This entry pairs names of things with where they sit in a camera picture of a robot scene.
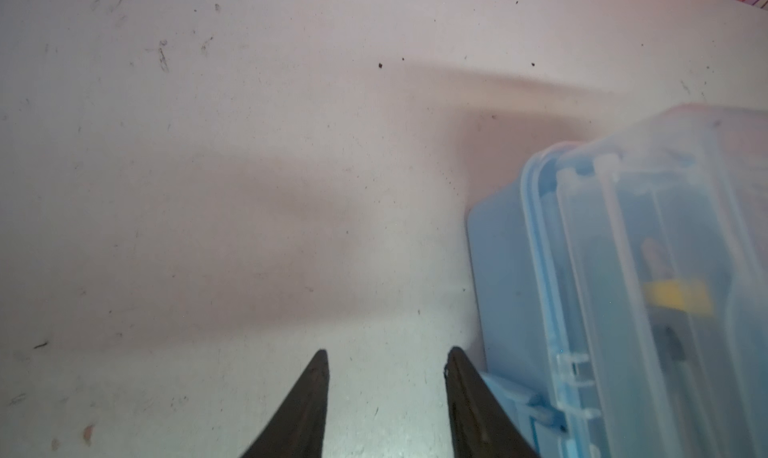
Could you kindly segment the blue plastic tool box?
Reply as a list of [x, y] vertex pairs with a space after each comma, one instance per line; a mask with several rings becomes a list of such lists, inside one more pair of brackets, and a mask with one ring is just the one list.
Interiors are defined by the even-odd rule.
[[[767, 453], [767, 115], [687, 105], [534, 154], [468, 242], [484, 379], [542, 457]], [[705, 284], [704, 394], [671, 392], [643, 239]]]

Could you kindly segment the yellow black utility knife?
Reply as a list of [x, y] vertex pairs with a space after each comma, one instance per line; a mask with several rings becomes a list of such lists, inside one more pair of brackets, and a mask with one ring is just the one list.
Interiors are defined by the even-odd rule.
[[665, 379], [672, 393], [699, 398], [704, 394], [702, 347], [714, 325], [706, 286], [679, 277], [660, 241], [643, 239], [640, 252], [649, 274], [643, 294]]

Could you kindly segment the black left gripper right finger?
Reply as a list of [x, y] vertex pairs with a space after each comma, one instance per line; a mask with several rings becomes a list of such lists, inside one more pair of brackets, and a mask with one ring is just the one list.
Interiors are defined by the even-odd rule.
[[455, 457], [538, 457], [462, 348], [450, 349], [444, 381]]

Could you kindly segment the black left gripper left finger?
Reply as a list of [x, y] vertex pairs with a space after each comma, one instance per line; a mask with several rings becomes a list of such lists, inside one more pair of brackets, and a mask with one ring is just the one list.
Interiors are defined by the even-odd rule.
[[242, 457], [321, 457], [329, 382], [328, 354], [320, 349]]

